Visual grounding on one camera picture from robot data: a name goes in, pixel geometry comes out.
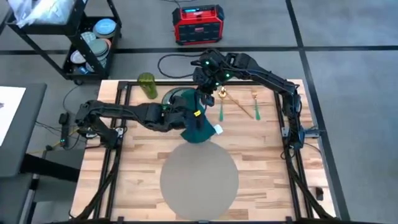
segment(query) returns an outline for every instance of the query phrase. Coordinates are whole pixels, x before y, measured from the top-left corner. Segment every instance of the green cloth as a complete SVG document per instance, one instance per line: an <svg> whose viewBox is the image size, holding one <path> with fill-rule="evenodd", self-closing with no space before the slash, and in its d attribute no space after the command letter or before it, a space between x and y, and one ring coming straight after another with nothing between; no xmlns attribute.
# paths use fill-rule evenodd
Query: green cloth
<svg viewBox="0 0 398 224"><path fill-rule="evenodd" d="M181 95L181 97L185 98L187 101L187 108L195 110L195 105L197 104L197 109L200 110L201 116L203 116L203 126L201 129L186 129L183 133L181 133L181 137L183 137L189 143L204 142L216 133L216 130L206 118L205 109L195 99L195 92L196 90L187 90Z"/></svg>

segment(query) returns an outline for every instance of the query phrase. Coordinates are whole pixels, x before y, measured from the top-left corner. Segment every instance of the green cup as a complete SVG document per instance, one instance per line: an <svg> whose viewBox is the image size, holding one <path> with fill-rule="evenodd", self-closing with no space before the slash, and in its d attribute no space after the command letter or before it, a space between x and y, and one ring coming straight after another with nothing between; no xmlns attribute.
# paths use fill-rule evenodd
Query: green cup
<svg viewBox="0 0 398 224"><path fill-rule="evenodd" d="M153 74L149 72L144 72L140 74L138 76L138 84L139 86L141 86L148 99L153 100L154 98L157 98L156 83Z"/></svg>

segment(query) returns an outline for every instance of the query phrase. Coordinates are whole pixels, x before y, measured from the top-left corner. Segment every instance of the table leg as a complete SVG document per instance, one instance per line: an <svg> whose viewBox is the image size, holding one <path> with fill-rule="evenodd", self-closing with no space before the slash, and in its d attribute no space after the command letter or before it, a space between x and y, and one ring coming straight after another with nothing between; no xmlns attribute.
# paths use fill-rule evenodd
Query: table leg
<svg viewBox="0 0 398 224"><path fill-rule="evenodd" d="M61 180L77 182L80 170L26 154L24 160L22 161L20 172L30 172L33 174L46 175Z"/></svg>

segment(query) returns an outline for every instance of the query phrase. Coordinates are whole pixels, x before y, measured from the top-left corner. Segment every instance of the black cart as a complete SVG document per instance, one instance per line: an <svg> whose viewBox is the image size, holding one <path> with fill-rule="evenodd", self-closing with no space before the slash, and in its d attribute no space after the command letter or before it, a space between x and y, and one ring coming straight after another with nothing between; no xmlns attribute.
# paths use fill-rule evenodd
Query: black cart
<svg viewBox="0 0 398 224"><path fill-rule="evenodd" d="M112 10L113 17L88 17L84 10L87 1L76 0L69 15L68 22L64 25L51 25L51 24L32 24L30 26L24 26L19 28L16 25L16 19L13 14L7 19L7 25L17 33L25 42L27 42L39 55L41 55L51 66L53 66L56 71L61 74L66 80L73 80L76 85L81 85L85 80L104 80L109 77L109 72L111 70L113 55L118 44L118 39L121 37L121 27L122 22L120 20L119 14L112 2L112 0L106 0L110 9ZM109 55L107 57L106 66L103 67L98 59L95 57L93 52L90 50L88 44L81 37L80 34L92 31L94 25L102 19L112 19L116 23L115 34L110 38L112 45L109 50ZM42 50L28 35L65 35L69 38L72 43L67 57L63 63L62 68L59 67L49 55ZM89 73L86 75L81 74L78 69L76 69L75 64L70 61L71 54L79 50L81 55L86 59L86 61L93 67L95 73Z"/></svg>

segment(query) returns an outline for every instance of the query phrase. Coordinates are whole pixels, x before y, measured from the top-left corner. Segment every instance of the white paper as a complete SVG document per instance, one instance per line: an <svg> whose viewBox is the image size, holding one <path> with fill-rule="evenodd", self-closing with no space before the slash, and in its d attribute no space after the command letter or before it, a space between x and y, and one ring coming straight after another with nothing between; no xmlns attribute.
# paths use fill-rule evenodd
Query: white paper
<svg viewBox="0 0 398 224"><path fill-rule="evenodd" d="M26 88L0 86L0 146L10 128Z"/></svg>

